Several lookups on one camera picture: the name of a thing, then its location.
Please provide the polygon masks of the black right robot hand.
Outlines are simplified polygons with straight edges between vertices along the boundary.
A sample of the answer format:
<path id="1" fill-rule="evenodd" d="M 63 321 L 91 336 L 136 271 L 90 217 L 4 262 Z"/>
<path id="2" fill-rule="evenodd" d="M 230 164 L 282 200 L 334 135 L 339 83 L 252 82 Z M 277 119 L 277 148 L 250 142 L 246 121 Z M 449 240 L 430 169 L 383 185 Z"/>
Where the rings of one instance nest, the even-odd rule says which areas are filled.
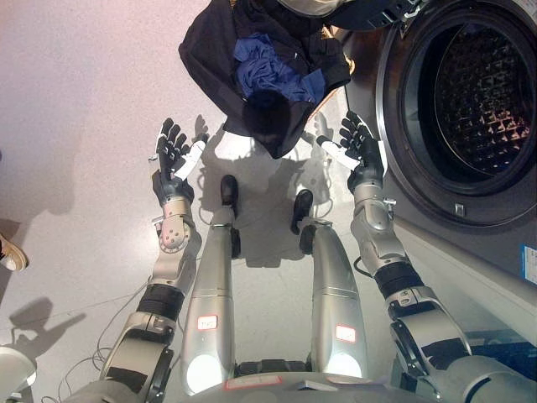
<path id="1" fill-rule="evenodd" d="M 385 168 L 382 141 L 376 140 L 367 124 L 353 111 L 348 110 L 341 121 L 340 142 L 319 135 L 316 143 L 337 163 L 349 170 L 347 188 L 353 193 L 358 186 L 383 186 Z"/>

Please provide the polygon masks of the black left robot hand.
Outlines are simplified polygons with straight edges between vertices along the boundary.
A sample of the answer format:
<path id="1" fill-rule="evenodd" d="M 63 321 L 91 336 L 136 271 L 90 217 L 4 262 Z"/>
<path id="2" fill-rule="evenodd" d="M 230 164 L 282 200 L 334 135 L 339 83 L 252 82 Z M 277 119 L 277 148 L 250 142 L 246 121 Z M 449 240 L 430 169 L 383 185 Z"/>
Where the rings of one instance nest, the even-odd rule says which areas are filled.
<path id="1" fill-rule="evenodd" d="M 194 190 L 188 176 L 201 159 L 208 138 L 207 133 L 201 133 L 192 144 L 187 144 L 179 124 L 172 118 L 163 121 L 154 151 L 159 168 L 152 174 L 152 187 L 160 206 L 176 197 L 193 202 Z"/>

